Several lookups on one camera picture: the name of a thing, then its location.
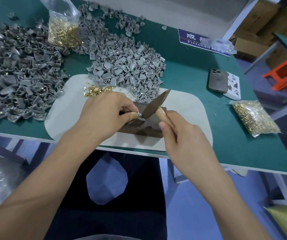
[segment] right hand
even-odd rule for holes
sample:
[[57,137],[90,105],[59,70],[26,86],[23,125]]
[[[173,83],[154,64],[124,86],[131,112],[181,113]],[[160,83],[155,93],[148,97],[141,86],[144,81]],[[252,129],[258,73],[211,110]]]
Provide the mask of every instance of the right hand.
[[165,149],[176,168],[203,195],[221,180],[230,180],[200,127],[190,124],[175,111],[166,113],[177,129],[177,137],[165,122],[160,122],[159,126],[165,139]]

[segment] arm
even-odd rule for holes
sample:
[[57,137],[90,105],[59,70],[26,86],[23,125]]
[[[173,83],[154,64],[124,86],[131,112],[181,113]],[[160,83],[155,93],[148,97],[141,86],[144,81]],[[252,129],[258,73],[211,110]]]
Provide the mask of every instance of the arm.
[[81,163],[137,112],[124,94],[104,92],[88,99],[76,125],[53,152],[0,205],[0,239],[42,240]]
[[178,134],[175,137],[171,127],[160,122],[166,151],[212,207],[223,239],[271,240],[243,202],[200,127],[188,123],[177,112],[168,111],[167,115]]

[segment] white paper mat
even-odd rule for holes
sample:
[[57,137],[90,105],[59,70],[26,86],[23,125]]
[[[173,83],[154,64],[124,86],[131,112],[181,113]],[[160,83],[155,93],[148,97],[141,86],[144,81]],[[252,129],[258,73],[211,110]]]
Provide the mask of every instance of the white paper mat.
[[[58,141],[79,119],[83,105],[87,100],[83,95],[85,92],[83,88],[89,87],[87,82],[90,82],[90,80],[86,74],[72,76],[63,87],[65,95],[53,103],[45,119],[45,129],[55,141]],[[115,88],[114,91],[123,92],[134,101],[134,97],[127,89]],[[166,107],[167,110],[177,111],[191,124],[199,125],[212,145],[212,133],[207,114],[202,102],[196,96],[171,90],[162,106]],[[121,132],[115,133],[101,143],[101,146],[165,151],[163,138],[138,136]]]

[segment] sign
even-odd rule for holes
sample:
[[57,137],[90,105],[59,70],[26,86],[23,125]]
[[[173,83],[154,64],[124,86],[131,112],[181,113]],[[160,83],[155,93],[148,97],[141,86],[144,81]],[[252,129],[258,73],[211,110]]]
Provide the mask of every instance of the sign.
[[204,46],[201,44],[201,42],[204,39],[207,39],[209,37],[206,36],[202,36],[200,34],[196,34],[196,33],[191,33],[182,29],[178,29],[178,33],[179,33],[179,41],[182,44],[187,44],[187,45],[191,45],[193,47],[197,47],[203,50],[207,50],[207,51],[211,51],[211,52],[215,52],[217,54],[221,54],[224,56],[230,56],[230,54],[228,53],[224,53],[224,52],[220,52],[215,48],[211,48],[209,46]]

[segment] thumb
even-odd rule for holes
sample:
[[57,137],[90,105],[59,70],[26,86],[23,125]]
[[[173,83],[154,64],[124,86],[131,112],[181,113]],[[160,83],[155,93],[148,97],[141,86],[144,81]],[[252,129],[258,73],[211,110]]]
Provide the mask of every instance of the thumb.
[[177,144],[176,136],[174,135],[173,130],[171,129],[170,125],[165,122],[160,122],[159,127],[162,130],[162,134],[165,139],[166,150],[171,150]]
[[123,126],[125,123],[128,123],[138,118],[138,114],[136,112],[128,112],[128,113],[124,113],[120,115],[119,117],[120,117],[120,122],[122,124],[121,126]]

